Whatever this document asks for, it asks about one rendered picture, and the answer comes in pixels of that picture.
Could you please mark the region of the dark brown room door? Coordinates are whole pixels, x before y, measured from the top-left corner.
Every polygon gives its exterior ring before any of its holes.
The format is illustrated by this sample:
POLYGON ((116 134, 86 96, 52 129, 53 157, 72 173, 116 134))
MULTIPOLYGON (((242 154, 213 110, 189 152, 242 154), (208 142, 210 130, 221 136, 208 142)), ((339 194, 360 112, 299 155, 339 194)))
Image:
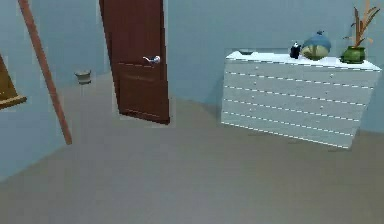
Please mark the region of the dark brown room door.
POLYGON ((118 112, 170 123, 164 0, 99 0, 118 112), (159 64, 144 57, 160 56, 159 64))

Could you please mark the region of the plant in green pot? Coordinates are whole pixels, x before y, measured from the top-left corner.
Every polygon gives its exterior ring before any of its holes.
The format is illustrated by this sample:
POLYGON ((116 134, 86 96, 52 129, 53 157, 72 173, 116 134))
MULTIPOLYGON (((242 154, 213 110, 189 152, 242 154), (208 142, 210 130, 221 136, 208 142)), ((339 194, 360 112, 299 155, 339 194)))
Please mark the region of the plant in green pot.
POLYGON ((365 37, 365 32, 371 24, 375 16, 380 12, 381 8, 378 5, 372 6, 371 0, 364 0, 364 11, 360 13, 357 8, 354 8, 354 21, 350 25, 354 29, 354 34, 345 36, 345 39, 350 39, 352 44, 349 45, 340 56, 340 61, 346 64, 363 64, 366 59, 365 48, 362 43, 367 40, 372 43, 373 40, 365 37))

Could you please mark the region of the white chest of drawers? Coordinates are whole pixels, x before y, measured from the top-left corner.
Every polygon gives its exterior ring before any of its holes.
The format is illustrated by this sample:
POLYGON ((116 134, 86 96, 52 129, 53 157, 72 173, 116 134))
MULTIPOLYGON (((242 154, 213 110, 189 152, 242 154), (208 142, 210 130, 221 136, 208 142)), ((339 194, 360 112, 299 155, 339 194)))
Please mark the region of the white chest of drawers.
POLYGON ((368 61, 235 51, 225 58, 221 122, 348 149, 381 75, 368 61))

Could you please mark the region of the small black bottle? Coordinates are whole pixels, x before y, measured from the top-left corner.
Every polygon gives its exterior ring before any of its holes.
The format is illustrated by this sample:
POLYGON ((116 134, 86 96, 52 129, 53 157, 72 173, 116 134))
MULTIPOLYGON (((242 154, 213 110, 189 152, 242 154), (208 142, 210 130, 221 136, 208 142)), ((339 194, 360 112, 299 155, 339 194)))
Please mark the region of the small black bottle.
POLYGON ((297 42, 295 42, 290 49, 290 57, 298 59, 300 55, 300 49, 301 46, 297 42))

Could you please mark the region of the brown wooden door frame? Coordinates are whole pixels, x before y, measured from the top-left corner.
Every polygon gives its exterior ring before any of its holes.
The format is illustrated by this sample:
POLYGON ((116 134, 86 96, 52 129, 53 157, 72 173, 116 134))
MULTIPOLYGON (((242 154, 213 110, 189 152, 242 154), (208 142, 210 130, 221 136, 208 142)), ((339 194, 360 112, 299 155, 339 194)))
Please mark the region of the brown wooden door frame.
POLYGON ((30 8, 29 0, 17 0, 17 2, 26 25, 36 60, 42 73, 43 83, 45 84, 45 89, 47 91, 47 109, 55 117, 55 122, 59 127, 65 144, 71 145, 73 143, 72 134, 61 105, 45 51, 43 49, 42 41, 30 8))

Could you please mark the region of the grey bucket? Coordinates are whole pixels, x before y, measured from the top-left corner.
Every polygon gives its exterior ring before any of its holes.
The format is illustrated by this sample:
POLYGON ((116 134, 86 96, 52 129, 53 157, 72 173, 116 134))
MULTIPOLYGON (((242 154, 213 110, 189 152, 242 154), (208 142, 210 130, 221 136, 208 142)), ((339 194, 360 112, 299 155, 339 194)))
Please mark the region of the grey bucket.
POLYGON ((77 77, 78 83, 80 85, 89 84, 91 82, 91 71, 90 70, 76 71, 75 76, 77 77))

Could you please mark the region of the blue and green vase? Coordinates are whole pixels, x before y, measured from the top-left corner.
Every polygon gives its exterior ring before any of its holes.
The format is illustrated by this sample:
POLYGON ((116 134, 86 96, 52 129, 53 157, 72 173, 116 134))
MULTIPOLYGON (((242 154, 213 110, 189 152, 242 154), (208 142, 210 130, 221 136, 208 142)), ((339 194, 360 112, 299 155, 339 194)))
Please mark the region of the blue and green vase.
POLYGON ((329 39, 322 30, 319 30, 303 43, 301 55, 309 60, 318 61, 327 57, 330 49, 331 43, 329 39))

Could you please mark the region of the brown framed picture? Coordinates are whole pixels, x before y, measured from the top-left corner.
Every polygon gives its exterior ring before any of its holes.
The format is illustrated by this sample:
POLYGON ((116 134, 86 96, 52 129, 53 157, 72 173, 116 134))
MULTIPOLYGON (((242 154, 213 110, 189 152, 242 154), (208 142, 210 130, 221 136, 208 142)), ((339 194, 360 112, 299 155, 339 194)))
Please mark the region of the brown framed picture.
POLYGON ((0 110, 25 103, 26 101, 26 96, 17 93, 4 60, 0 55, 0 110))

